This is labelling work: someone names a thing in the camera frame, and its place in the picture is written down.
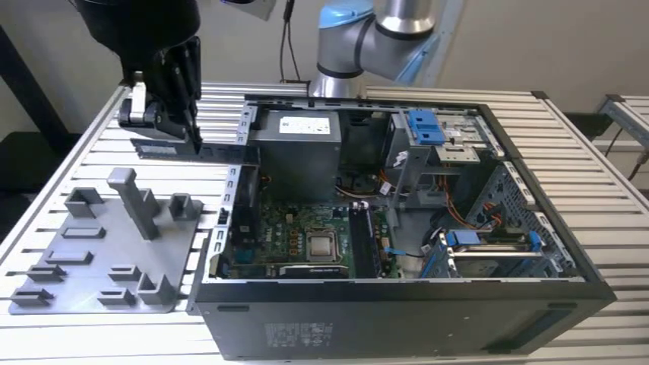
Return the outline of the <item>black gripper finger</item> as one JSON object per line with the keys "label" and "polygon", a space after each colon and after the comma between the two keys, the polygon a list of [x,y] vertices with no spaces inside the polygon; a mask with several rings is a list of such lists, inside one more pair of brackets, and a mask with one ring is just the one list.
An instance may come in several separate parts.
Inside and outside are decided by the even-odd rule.
{"label": "black gripper finger", "polygon": [[147,138],[165,140],[181,154],[197,154],[201,135],[197,101],[201,99],[201,41],[158,51],[126,79],[130,97],[117,114],[118,126]]}

